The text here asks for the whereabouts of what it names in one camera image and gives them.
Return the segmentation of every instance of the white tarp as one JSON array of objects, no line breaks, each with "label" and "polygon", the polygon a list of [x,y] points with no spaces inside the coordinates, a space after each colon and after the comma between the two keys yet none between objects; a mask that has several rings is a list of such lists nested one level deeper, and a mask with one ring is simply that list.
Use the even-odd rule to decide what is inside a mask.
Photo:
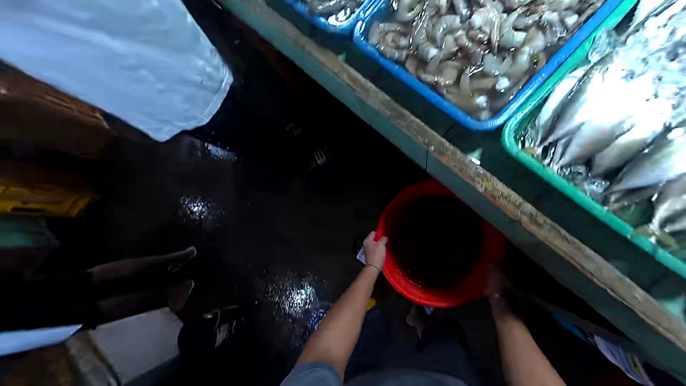
[{"label": "white tarp", "polygon": [[181,0],[3,0],[0,59],[159,141],[203,125],[233,76]]}]

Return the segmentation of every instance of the shirt sleeve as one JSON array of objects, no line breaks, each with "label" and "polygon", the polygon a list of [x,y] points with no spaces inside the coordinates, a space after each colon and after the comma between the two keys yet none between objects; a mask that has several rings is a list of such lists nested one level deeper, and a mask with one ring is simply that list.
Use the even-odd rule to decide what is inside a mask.
[{"label": "shirt sleeve", "polygon": [[328,363],[312,362],[295,367],[281,386],[341,386],[341,380]]}]

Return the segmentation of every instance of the hand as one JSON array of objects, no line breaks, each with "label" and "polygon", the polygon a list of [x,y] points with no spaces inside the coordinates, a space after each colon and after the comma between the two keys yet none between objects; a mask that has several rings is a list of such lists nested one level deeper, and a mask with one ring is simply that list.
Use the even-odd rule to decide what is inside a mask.
[{"label": "hand", "polygon": [[367,261],[367,265],[375,267],[379,272],[383,269],[383,263],[386,261],[386,243],[388,242],[388,237],[382,237],[379,241],[374,241],[377,236],[377,232],[372,231],[372,233],[364,239],[364,256]]},{"label": "hand", "polygon": [[512,315],[505,299],[503,298],[503,291],[510,286],[505,276],[498,268],[493,267],[488,276],[488,287],[486,288],[486,296],[490,302],[490,310],[493,313],[493,318],[496,322],[501,321]]}]

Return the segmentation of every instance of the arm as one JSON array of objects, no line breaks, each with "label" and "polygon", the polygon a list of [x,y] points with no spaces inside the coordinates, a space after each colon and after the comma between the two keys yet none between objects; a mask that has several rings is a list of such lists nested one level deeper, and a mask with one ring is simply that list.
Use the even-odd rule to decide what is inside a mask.
[{"label": "arm", "polygon": [[375,242],[374,237],[375,232],[372,232],[364,240],[367,265],[307,340],[296,366],[308,362],[328,363],[343,379],[348,359],[362,329],[367,301],[386,260],[388,239],[383,237]]},{"label": "arm", "polygon": [[500,355],[510,386],[564,386],[565,382],[552,367],[532,338],[524,322],[505,305],[498,293],[499,284],[491,284],[488,296],[498,330]]}]

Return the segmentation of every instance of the fish stall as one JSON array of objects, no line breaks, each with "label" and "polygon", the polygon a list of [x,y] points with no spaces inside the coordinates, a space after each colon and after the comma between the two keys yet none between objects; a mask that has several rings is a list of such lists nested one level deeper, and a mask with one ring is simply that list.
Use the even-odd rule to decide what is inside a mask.
[{"label": "fish stall", "polygon": [[622,31],[584,42],[508,122],[503,144],[686,277],[686,3],[645,4]]},{"label": "fish stall", "polygon": [[612,1],[218,3],[686,383],[686,0]]}]

